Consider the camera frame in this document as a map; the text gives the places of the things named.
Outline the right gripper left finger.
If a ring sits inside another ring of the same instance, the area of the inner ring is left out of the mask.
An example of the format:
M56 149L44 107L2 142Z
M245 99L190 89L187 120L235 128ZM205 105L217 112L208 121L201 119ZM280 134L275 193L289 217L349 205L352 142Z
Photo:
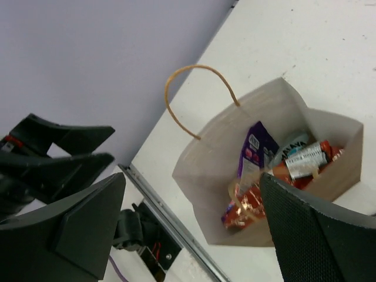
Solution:
M113 174L3 221L1 281L102 280L125 186L124 174Z

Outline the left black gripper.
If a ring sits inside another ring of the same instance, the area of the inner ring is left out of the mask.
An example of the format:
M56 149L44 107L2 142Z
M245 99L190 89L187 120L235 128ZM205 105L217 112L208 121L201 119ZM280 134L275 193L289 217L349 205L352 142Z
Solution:
M35 199L49 204L89 187L115 158L85 153L113 133L111 126L59 125L32 113L21 120L1 139L1 219ZM76 156L36 157L47 154L52 144Z

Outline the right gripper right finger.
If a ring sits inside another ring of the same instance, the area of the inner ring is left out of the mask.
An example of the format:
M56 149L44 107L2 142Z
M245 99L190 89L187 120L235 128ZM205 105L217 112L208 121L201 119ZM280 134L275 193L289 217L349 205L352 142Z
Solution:
M284 281L375 281L375 217L263 173L260 190Z

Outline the red Doritos chip bag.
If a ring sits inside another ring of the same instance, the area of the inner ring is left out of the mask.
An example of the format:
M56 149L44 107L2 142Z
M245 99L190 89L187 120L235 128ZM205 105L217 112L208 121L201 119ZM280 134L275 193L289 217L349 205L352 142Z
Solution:
M343 147L331 146L327 140L315 142L271 169L248 174L247 180L241 180L230 187L232 201L221 218L224 227L244 229L265 218L266 212L260 191L262 173L265 172L303 190L343 152Z

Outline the grey snack packet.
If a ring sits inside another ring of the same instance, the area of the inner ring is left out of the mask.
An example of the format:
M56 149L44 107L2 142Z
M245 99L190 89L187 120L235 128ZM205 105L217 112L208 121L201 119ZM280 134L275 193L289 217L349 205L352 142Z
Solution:
M273 168L287 159L290 155L298 152L307 146L310 140L310 135L305 131L298 131L290 134L288 138L282 143L277 153L268 163L268 168Z

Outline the purple Fox's candy bag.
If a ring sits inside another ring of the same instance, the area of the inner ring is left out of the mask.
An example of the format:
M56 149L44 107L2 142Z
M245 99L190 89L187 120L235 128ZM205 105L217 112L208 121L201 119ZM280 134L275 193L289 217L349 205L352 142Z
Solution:
M237 171L242 193L252 185L251 176L267 167L278 149L279 145L260 121L249 129L241 149Z

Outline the brown paper bag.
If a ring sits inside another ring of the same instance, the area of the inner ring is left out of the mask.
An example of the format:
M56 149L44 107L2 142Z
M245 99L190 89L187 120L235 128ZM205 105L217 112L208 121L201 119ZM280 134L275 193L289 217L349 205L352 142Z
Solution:
M363 135L361 122L309 108L277 78L193 133L172 176L207 243L268 247L261 174L333 201L360 181Z

